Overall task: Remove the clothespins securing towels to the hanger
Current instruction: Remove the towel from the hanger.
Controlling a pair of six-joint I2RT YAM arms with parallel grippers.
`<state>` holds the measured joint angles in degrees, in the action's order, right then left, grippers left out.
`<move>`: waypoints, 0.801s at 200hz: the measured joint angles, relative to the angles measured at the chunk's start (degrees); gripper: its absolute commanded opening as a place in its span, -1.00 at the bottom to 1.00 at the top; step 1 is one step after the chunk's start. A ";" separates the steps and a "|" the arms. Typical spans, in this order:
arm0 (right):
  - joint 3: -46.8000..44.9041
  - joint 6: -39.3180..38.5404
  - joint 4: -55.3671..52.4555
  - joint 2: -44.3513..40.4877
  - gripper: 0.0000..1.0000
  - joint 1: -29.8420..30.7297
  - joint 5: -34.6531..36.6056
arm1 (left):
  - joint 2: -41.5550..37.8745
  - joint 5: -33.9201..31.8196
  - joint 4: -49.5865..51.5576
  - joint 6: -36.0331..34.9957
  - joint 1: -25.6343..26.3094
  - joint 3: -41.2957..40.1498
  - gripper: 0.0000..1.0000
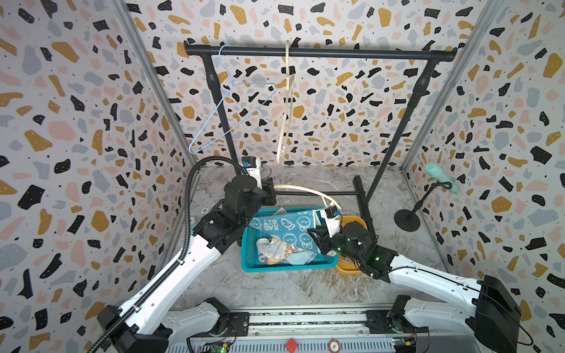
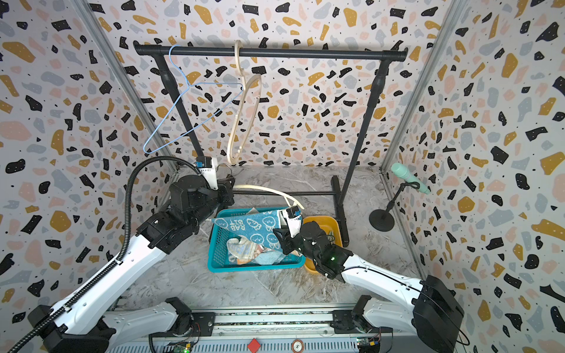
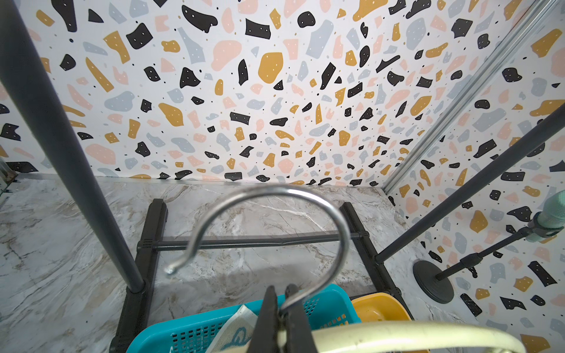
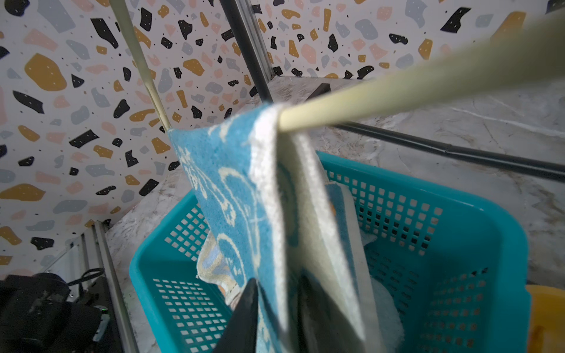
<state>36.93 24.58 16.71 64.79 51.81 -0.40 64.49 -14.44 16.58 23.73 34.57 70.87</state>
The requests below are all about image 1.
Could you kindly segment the teal jellyfish pattern towel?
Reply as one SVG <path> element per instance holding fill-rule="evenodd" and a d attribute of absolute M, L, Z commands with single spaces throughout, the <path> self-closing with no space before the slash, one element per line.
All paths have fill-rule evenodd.
<path fill-rule="evenodd" d="M 262 209 L 245 230 L 244 240 L 255 245 L 259 239 L 277 237 L 294 247 L 319 254 L 319 248 L 308 230 L 320 225 L 321 211 L 312 207 Z"/>

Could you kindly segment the large wooden hanger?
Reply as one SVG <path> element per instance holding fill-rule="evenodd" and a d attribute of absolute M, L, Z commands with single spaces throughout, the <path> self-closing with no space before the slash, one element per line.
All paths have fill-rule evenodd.
<path fill-rule="evenodd" d="M 275 185 L 277 195 L 282 196 L 296 196 L 296 197 L 309 197 L 316 196 L 322 200 L 326 208 L 335 207 L 337 210 L 342 210 L 341 205 L 329 194 L 322 191 L 317 191 L 312 188 L 306 188 L 297 185 Z"/>

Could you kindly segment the orange patterned towel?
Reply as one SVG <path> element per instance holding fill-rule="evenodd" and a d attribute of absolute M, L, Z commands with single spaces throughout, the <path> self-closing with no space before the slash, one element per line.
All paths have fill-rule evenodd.
<path fill-rule="evenodd" d="M 256 247 L 259 262 L 266 265 L 282 263 L 299 250 L 298 247 L 288 244 L 274 235 L 258 239 Z"/>

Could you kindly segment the light blue wire hanger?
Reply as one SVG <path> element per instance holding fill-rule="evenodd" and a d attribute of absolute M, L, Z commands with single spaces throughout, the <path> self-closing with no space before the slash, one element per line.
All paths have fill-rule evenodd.
<path fill-rule="evenodd" d="M 227 69 L 227 67 L 224 65 L 224 63 L 222 62 L 222 50 L 229 48 L 229 45 L 223 45 L 219 48 L 218 51 L 218 59 L 219 59 L 219 65 L 226 71 L 227 73 L 227 78 L 229 81 L 229 89 L 228 91 L 222 95 L 221 92 L 221 85 L 220 85 L 220 80 L 219 80 L 219 76 L 216 73 L 216 69 L 215 66 L 213 64 L 213 60 L 211 57 L 211 54 L 206 52 L 203 52 L 200 57 L 202 58 L 202 61 L 204 63 L 205 66 L 205 73 L 206 73 L 206 79 L 207 79 L 207 84 L 208 84 L 208 88 L 212 94 L 213 100 L 216 103 L 216 107 L 213 110 L 213 112 L 210 114 L 210 116 L 207 118 L 207 120 L 205 121 L 205 123 L 202 125 L 202 127 L 200 128 L 199 132 L 197 132 L 197 134 L 193 137 L 192 142 L 189 144 L 188 146 L 188 151 L 191 154 L 198 154 L 201 151 L 203 151 L 204 149 L 206 149 L 209 146 L 212 146 L 213 144 L 215 144 L 216 142 L 220 141 L 222 138 L 225 139 L 226 144 L 227 144 L 227 149 L 230 153 L 230 157 L 232 160 L 237 161 L 237 153 L 235 151 L 235 144 L 233 142 L 232 139 L 232 131 L 234 131 L 233 128 L 230 127 L 228 120 L 227 120 L 227 113 L 225 110 L 225 106 L 224 106 L 224 100 L 238 87 L 244 85 L 244 86 L 259 86 L 260 88 L 273 88 L 273 91 L 271 92 L 269 98 L 262 103 L 259 107 L 257 107 L 255 110 L 253 110 L 250 115 L 245 118 L 244 120 L 240 121 L 239 123 L 237 123 L 237 125 L 235 125 L 235 128 L 239 127 L 241 124 L 243 124 L 251 115 L 253 115 L 254 113 L 256 113 L 261 107 L 263 107 L 265 105 L 265 103 L 272 99 L 274 97 L 274 95 L 277 92 L 277 84 L 273 83 L 273 82 L 240 82 L 238 84 L 234 83 L 232 74 L 230 73 L 230 71 Z M 197 142 L 197 140 L 199 139 L 200 135 L 206 130 L 207 125 L 210 123 L 211 119 L 215 116 L 215 115 L 219 116 L 220 119 L 220 123 L 222 125 L 222 129 L 223 129 L 223 134 L 219 135 L 217 138 L 215 138 L 214 140 L 212 140 L 210 143 L 203 145 L 202 147 L 198 148 L 198 150 L 193 150 L 193 146 L 195 145 L 195 143 Z"/>

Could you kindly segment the light blue towel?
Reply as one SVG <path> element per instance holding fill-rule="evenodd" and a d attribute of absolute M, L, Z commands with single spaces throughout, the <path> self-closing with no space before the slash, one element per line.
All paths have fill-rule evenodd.
<path fill-rule="evenodd" d="M 292 266 L 308 265 L 309 263 L 311 263 L 317 257 L 317 255 L 318 254 L 315 253 L 315 252 L 310 252 L 310 251 L 306 251 L 304 249 L 299 249 L 298 251 L 295 251 L 292 254 L 290 254 L 285 259 L 285 262 L 287 262 L 289 265 L 292 265 Z"/>

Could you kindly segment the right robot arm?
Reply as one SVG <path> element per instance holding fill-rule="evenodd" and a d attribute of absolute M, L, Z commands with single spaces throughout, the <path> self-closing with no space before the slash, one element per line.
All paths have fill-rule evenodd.
<path fill-rule="evenodd" d="M 401 285 L 436 298 L 436 303 L 400 296 L 388 314 L 390 327 L 402 331 L 439 328 L 466 333 L 493 352 L 516 352 L 522 312 L 496 277 L 460 277 L 424 266 L 378 244 L 362 224 L 339 230 L 329 225 L 308 229 L 322 254 L 335 252 L 372 279 Z"/>

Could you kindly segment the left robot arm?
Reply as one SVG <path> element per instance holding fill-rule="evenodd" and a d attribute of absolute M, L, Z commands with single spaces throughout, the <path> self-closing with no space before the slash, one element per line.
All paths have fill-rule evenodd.
<path fill-rule="evenodd" d="M 221 332 L 229 310 L 215 298 L 179 313 L 172 305 L 189 285 L 232 244 L 241 240 L 257 212 L 274 205 L 272 179 L 258 182 L 250 175 L 235 176 L 225 185 L 225 197 L 194 227 L 181 248 L 148 285 L 121 306 L 109 305 L 98 315 L 104 330 L 91 352 L 110 344 L 118 352 L 166 352 L 191 336 Z"/>

